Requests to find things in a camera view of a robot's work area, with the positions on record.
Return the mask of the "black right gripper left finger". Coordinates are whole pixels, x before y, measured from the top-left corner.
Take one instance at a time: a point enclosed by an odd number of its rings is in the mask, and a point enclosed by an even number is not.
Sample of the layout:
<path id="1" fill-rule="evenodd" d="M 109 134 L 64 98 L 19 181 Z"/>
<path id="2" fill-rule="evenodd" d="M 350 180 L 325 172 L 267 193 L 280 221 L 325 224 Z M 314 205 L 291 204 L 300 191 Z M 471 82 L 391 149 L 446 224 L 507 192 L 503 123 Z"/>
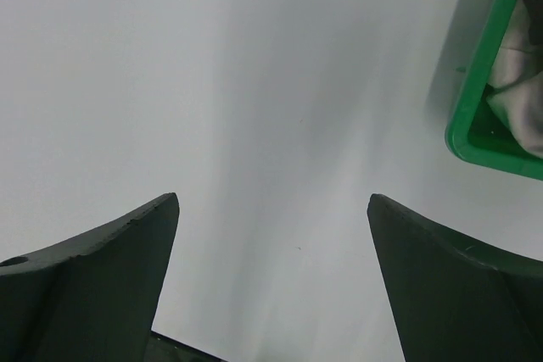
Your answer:
<path id="1" fill-rule="evenodd" d="M 175 193 L 1 263 L 3 361 L 141 361 L 179 218 Z"/>

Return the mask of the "white crumpled shirt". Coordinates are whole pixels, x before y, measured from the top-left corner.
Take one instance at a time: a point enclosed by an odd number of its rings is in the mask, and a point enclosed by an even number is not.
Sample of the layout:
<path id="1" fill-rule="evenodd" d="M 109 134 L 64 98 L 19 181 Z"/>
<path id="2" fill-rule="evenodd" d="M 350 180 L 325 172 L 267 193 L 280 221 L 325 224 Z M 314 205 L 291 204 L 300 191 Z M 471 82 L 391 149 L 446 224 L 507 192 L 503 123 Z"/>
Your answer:
<path id="1" fill-rule="evenodd" d="M 529 14 L 518 0 L 490 71 L 487 103 L 518 145 L 542 157 L 542 47 L 529 41 Z"/>

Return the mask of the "green plastic bin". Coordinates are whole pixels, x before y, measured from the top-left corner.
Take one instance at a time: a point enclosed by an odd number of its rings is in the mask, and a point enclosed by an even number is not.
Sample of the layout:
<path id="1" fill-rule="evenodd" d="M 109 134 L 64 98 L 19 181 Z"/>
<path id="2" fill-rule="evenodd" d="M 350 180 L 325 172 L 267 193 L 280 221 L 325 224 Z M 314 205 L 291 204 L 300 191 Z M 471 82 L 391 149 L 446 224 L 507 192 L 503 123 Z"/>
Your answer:
<path id="1" fill-rule="evenodd" d="M 450 67 L 462 73 L 445 130 L 459 159 L 540 181 L 542 160 L 525 152 L 491 112 L 488 79 L 517 0 L 459 0 L 447 41 L 467 42 L 467 56 Z"/>

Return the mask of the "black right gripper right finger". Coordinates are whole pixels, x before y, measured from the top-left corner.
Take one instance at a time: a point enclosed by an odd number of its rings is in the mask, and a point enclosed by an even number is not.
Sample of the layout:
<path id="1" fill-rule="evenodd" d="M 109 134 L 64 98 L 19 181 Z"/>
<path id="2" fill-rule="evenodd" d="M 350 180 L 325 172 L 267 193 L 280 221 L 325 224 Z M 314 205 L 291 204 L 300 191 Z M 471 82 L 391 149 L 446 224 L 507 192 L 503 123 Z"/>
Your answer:
<path id="1" fill-rule="evenodd" d="M 367 217 L 407 361 L 540 361 L 542 263 L 382 194 Z"/>

